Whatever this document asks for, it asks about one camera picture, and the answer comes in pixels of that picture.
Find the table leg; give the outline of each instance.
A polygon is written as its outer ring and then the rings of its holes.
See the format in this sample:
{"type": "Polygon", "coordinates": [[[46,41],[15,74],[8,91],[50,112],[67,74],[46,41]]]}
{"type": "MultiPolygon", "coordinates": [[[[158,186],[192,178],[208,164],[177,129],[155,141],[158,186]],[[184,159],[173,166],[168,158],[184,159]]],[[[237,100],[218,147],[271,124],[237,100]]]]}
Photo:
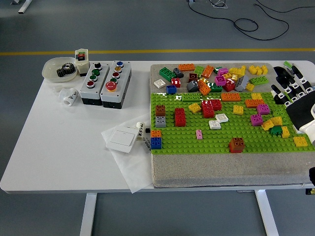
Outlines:
{"type": "Polygon", "coordinates": [[[87,193],[80,236],[91,236],[97,193],[87,193]]]}
{"type": "Polygon", "coordinates": [[[266,190],[255,190],[262,221],[264,222],[267,236],[279,236],[274,216],[269,205],[266,190]]]}
{"type": "Polygon", "coordinates": [[[31,2],[32,2],[32,0],[26,0],[25,3],[23,4],[23,6],[20,8],[19,14],[23,14],[26,11],[26,8],[28,8],[28,6],[30,5],[31,2]]]}

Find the gray floor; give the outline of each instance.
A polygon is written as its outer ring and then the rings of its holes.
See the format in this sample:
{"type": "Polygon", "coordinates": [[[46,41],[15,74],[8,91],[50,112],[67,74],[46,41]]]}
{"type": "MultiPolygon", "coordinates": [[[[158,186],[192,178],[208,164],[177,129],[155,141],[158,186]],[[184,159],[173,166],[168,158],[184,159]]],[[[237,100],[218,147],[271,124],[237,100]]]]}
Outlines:
{"type": "MultiPolygon", "coordinates": [[[[315,48],[315,8],[286,14],[289,31],[272,41],[257,41],[224,20],[189,10],[186,0],[33,0],[25,14],[21,6],[0,1],[0,53],[149,49],[276,49],[315,48]]],[[[313,1],[267,1],[278,10],[313,1]]],[[[256,37],[270,38],[285,24],[275,22],[254,0],[226,0],[228,9],[214,9],[196,0],[194,9],[213,16],[252,18],[256,37]]],[[[10,159],[37,91],[44,63],[62,55],[0,56],[0,176],[10,159]]],[[[217,52],[90,54],[90,60],[309,60],[305,52],[217,52]]],[[[281,236],[313,235],[315,197],[305,190],[267,191],[281,236]]],[[[59,236],[80,233],[84,194],[8,195],[0,191],[0,235],[59,236]]],[[[117,193],[98,196],[93,235],[265,235],[254,193],[172,192],[117,193]]]]}

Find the yellow floor line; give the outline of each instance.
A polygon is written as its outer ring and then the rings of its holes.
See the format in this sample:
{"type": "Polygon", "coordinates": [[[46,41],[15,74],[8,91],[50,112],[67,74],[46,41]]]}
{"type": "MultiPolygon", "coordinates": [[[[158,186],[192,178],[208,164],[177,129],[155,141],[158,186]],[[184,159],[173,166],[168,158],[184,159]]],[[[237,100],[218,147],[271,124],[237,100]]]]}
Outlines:
{"type": "MultiPolygon", "coordinates": [[[[90,50],[89,54],[139,53],[241,53],[241,52],[315,52],[315,48],[221,48],[221,49],[152,49],[152,50],[90,50]]],[[[72,55],[74,51],[0,52],[0,56],[72,55]]]]}

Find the white table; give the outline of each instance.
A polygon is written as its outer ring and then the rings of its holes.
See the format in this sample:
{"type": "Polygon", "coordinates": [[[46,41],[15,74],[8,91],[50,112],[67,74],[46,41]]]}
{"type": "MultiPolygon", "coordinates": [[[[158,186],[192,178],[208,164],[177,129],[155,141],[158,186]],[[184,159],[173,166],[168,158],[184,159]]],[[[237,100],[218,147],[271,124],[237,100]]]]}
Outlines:
{"type": "MultiPolygon", "coordinates": [[[[272,66],[283,65],[283,61],[257,62],[267,62],[272,66]]],[[[313,63],[290,62],[297,65],[311,84],[315,84],[313,63]]],[[[162,63],[198,64],[197,61],[132,61],[132,77],[121,110],[84,105],[80,97],[72,107],[61,103],[53,87],[62,85],[80,90],[83,77],[77,76],[64,84],[44,80],[0,182],[1,189],[7,193],[87,193],[81,235],[90,235],[96,193],[129,191],[115,160],[105,148],[100,133],[126,119],[148,112],[150,66],[162,63]]],[[[265,189],[311,187],[311,184],[297,184],[154,189],[151,185],[142,191],[255,190],[266,232],[268,235],[277,235],[265,189]]]]}

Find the robotic hand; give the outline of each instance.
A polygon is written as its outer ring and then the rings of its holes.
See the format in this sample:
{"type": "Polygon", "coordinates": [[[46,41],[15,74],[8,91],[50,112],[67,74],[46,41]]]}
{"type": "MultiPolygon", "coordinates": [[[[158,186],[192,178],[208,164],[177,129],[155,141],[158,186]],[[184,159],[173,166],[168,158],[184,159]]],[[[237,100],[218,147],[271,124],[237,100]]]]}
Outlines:
{"type": "Polygon", "coordinates": [[[308,82],[302,73],[292,66],[287,72],[284,68],[276,66],[274,70],[277,74],[277,82],[285,90],[288,97],[285,96],[275,85],[271,88],[276,92],[282,104],[286,106],[286,112],[289,115],[295,128],[309,136],[313,146],[315,146],[315,91],[310,82],[308,82]],[[296,75],[303,88],[296,83],[296,75]]]}

